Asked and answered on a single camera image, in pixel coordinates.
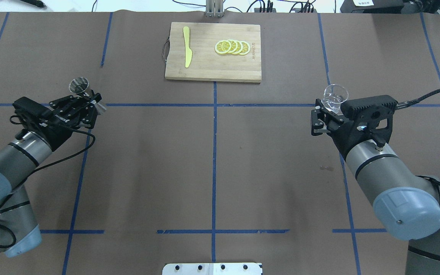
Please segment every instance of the upside-down glass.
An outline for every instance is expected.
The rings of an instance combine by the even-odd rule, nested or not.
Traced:
[[[349,92],[339,84],[330,84],[325,88],[322,104],[327,110],[342,115],[341,104],[349,98]]]

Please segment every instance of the white sticker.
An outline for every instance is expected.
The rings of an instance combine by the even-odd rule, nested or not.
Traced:
[[[353,0],[356,7],[374,6],[372,0]]]

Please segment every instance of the glass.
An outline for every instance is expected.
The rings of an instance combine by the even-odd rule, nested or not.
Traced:
[[[342,115],[341,104],[349,98],[349,92],[339,84],[330,84],[325,88],[322,104],[327,110]]]

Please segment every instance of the brown table surface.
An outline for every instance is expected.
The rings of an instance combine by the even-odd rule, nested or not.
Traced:
[[[165,80],[172,21],[260,24],[262,83]],[[211,261],[404,273],[407,242],[382,230],[332,140],[310,135],[309,113],[329,82],[353,99],[440,88],[440,16],[0,13],[0,148],[20,129],[14,100],[48,103],[79,76],[108,103],[96,144],[28,180],[43,242],[0,255],[0,274],[159,275]],[[85,142],[75,134],[47,162]],[[440,94],[396,113],[390,144],[415,174],[440,177]]]

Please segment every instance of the white floor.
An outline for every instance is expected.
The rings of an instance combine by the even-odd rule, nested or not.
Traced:
[[[204,5],[204,0],[178,0],[179,2],[196,3]],[[226,7],[237,7],[245,12],[253,0],[226,0]],[[337,1],[337,12],[339,12],[340,5],[343,0]],[[93,6],[94,0],[43,0],[47,5],[45,9],[40,9],[30,4],[21,2],[19,0],[0,0],[0,12],[17,11],[17,12],[89,12]],[[288,12],[293,3],[274,1],[274,8],[277,12]],[[315,0],[314,7],[320,13],[334,12],[334,0]],[[204,7],[195,7],[190,5],[181,5],[174,3],[171,0],[98,0],[95,10],[98,12],[111,12],[117,10],[131,10],[131,11],[152,11],[152,12],[182,12],[193,10],[204,10]]]

